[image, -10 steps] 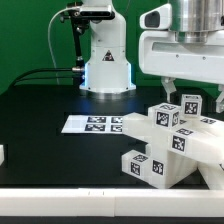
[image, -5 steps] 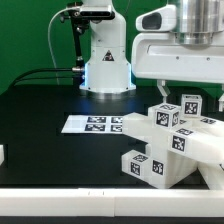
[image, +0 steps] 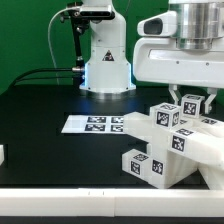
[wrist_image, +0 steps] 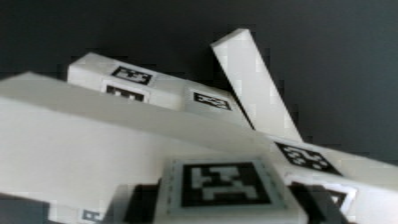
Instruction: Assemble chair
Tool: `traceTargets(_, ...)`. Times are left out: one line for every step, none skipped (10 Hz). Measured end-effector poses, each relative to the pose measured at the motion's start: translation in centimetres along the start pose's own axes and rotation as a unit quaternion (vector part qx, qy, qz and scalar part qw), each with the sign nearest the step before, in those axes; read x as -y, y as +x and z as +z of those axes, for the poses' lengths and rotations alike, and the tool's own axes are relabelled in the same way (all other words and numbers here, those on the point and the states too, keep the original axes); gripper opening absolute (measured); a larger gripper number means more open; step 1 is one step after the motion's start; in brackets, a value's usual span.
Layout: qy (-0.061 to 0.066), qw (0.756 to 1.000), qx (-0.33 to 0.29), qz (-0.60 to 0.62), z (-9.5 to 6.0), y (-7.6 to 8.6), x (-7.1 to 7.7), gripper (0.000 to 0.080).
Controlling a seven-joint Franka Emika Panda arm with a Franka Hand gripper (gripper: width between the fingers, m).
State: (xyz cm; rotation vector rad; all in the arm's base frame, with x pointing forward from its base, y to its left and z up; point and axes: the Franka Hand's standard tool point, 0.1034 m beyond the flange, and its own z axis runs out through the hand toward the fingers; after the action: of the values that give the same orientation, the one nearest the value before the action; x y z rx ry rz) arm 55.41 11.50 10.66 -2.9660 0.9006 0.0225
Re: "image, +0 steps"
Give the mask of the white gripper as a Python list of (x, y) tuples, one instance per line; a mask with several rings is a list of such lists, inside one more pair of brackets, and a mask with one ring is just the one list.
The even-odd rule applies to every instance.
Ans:
[(205, 113), (218, 89), (224, 89), (224, 38), (215, 39), (210, 50), (180, 50), (171, 38), (141, 38), (134, 47), (133, 74), (138, 81), (165, 83), (177, 105), (177, 85), (209, 87)]

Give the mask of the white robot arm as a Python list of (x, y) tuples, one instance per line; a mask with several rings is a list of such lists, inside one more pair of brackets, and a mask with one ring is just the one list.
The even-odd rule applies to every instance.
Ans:
[(138, 23), (133, 62), (125, 56), (126, 21), (112, 0), (82, 0), (61, 13), (78, 36), (91, 29), (91, 56), (77, 57), (84, 91), (119, 94), (133, 88), (131, 79), (169, 86), (175, 101), (180, 85), (205, 87), (209, 97), (224, 89), (224, 0), (169, 0), (168, 11)]

